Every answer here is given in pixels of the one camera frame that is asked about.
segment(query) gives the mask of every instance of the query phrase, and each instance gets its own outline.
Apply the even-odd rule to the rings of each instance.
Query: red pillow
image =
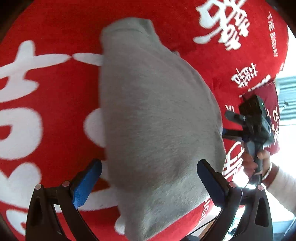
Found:
[[[278,95],[276,92],[276,86],[274,81],[270,81],[267,84],[254,89],[253,91],[247,92],[243,95],[244,98],[248,99],[252,95],[259,95],[265,103],[266,111],[268,116],[271,119],[271,129],[274,132],[274,143],[269,147],[265,148],[270,152],[271,155],[278,153],[280,150],[279,147],[279,101]]]
[[[222,114],[223,128],[242,130],[242,126],[229,121],[225,117],[225,112],[227,110],[239,113],[239,105],[242,100],[234,93],[229,93],[224,90],[216,90],[213,92]],[[224,165],[223,175],[228,180],[231,181],[233,176],[238,173],[241,168],[242,158],[241,155],[244,149],[240,142],[224,139],[224,147],[227,153],[226,162]]]
[[[245,93],[259,83],[266,83],[275,78],[276,74],[283,68],[288,48],[287,25],[277,12],[264,3],[264,1],[236,1],[245,12],[241,12],[239,17],[243,19],[247,27],[246,37],[244,33],[235,27],[239,37],[238,49],[227,51],[228,47],[221,42],[221,34],[217,34],[209,42],[199,45],[195,51],[191,51],[185,56],[181,56],[188,61],[201,76],[205,79],[210,88],[215,91],[224,90],[233,92],[237,95]],[[203,10],[208,7],[210,16],[213,20],[218,7],[216,5],[204,5]],[[199,32],[203,38],[198,38],[199,42],[206,42],[208,34],[213,33],[222,24],[206,24],[201,22],[203,15],[200,14],[199,23],[205,28],[199,26]],[[232,26],[236,22],[232,19],[229,22],[229,32],[232,33]]]

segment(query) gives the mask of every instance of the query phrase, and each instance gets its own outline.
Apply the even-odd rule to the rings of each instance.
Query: plush surface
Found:
[[[101,40],[110,183],[125,235],[147,240],[207,197],[199,160],[222,172],[221,112],[198,72],[160,43],[150,20],[117,21]]]
[[[213,18],[200,15],[205,8],[196,10],[206,7],[204,3],[216,4],[208,7]],[[20,15],[0,45],[0,212],[20,240],[34,186],[57,186],[94,157],[103,160],[103,175],[81,213],[100,240],[126,240],[108,182],[98,101],[102,28],[123,17],[151,19],[161,42],[201,74],[217,99],[229,94],[236,98],[267,76],[275,77],[288,42],[286,24],[264,0],[236,3],[243,11],[212,0],[35,0]],[[235,14],[229,23],[225,20],[233,9],[240,12],[238,18],[245,16],[237,19],[238,26]],[[243,32],[242,23],[248,26]],[[240,44],[232,45],[236,50],[229,49],[225,34],[218,42],[221,31],[208,43],[195,38],[221,26],[224,33],[229,30],[239,37]],[[249,71],[248,86],[238,88],[235,80],[241,83],[245,77],[241,74],[238,80],[237,70]],[[225,104],[235,105],[219,103],[222,113]],[[230,180],[240,166],[242,149],[239,143],[224,144],[228,155],[223,174]],[[202,222],[212,205],[206,200],[153,240],[180,240]]]

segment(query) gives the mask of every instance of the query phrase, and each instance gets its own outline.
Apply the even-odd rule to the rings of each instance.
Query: red fabric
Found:
[[[252,97],[252,95],[259,95],[264,101],[265,108],[268,116],[271,119],[271,129],[275,134],[274,143],[272,143],[269,147],[265,148],[270,152],[271,155],[278,153],[280,150],[279,147],[279,101],[276,92],[276,87],[273,81],[253,90],[252,92],[248,92],[243,95],[246,99]]]
[[[88,120],[100,121],[100,56],[77,55],[102,54],[99,36],[106,25],[124,17],[151,19],[162,43],[178,51],[202,75],[222,113],[225,105],[234,106],[238,111],[238,95],[268,75],[275,77],[285,60],[288,41],[287,26],[279,15],[263,0],[245,1],[241,9],[247,14],[244,19],[250,22],[248,36],[238,35],[240,48],[227,51],[226,46],[218,42],[220,33],[203,45],[193,41],[221,25],[218,21],[212,27],[200,25],[201,15],[196,7],[205,2],[209,1],[35,0],[14,22],[0,46],[0,66],[3,66],[0,69],[0,137],[3,140],[0,140],[0,213],[20,240],[24,240],[21,225],[26,221],[29,198],[36,184],[57,186],[72,179],[92,158],[106,159],[102,126],[91,128],[88,123]],[[212,6],[209,12],[214,16],[218,10]],[[227,16],[231,10],[231,7],[226,9]],[[275,26],[278,57],[274,57],[272,48],[269,12]],[[239,32],[233,19],[230,24]],[[27,58],[23,62],[18,58],[20,62],[17,62],[17,54]],[[33,62],[29,54],[46,55],[46,60],[38,58],[32,68],[28,66]],[[51,57],[54,58],[52,64],[42,66]],[[248,86],[238,88],[232,76],[236,69],[240,72],[244,67],[251,67],[251,63],[256,64],[257,76],[253,76]],[[24,87],[8,93],[7,86],[19,86],[16,79],[21,80]],[[28,90],[27,93],[20,95],[24,90]],[[227,128],[233,127],[226,120],[223,123]],[[99,139],[92,136],[96,131]],[[240,167],[242,149],[239,143],[228,140],[225,148],[228,155],[223,174],[230,180]],[[81,213],[100,240],[126,240],[114,228],[119,212],[112,195],[105,176],[89,198],[91,205]],[[212,206],[212,202],[201,204],[152,240],[180,240]]]

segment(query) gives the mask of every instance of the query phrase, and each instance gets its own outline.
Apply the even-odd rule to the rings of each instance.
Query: wrist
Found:
[[[266,177],[266,179],[262,181],[262,183],[266,186],[266,188],[268,188],[272,184],[272,182],[276,178],[278,171],[279,171],[279,167],[274,163],[271,163],[271,171]]]
[[[268,175],[271,173],[271,169],[272,163],[269,161],[269,168],[264,173],[262,173],[262,181],[264,181],[268,177]]]

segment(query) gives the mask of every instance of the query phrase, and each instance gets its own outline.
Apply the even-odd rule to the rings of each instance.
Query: bracelet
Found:
[[[264,177],[262,178],[262,181],[264,181],[267,177],[268,177],[268,175],[270,174],[270,172],[271,172],[271,169],[272,169],[272,163],[270,162],[270,167],[269,167],[269,170],[267,171],[267,173],[264,175]]]

